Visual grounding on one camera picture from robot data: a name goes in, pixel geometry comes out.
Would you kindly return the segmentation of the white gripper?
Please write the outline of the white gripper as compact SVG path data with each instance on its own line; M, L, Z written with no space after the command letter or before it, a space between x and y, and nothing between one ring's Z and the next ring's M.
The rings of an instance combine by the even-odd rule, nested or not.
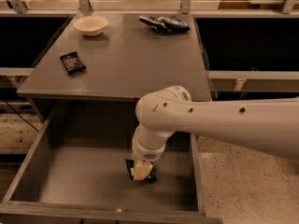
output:
M134 160L133 180L144 180L151 172L153 165L151 162L159 160L165 150L165 145L159 148L150 149L144 147L138 140L136 135L132 140L132 156Z

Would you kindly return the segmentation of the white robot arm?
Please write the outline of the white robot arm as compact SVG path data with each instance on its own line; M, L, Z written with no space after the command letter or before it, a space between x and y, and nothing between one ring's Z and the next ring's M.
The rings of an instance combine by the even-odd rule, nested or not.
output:
M194 102L172 86L137 102L132 141L133 180L150 176L175 132L196 134L299 162L299 99Z

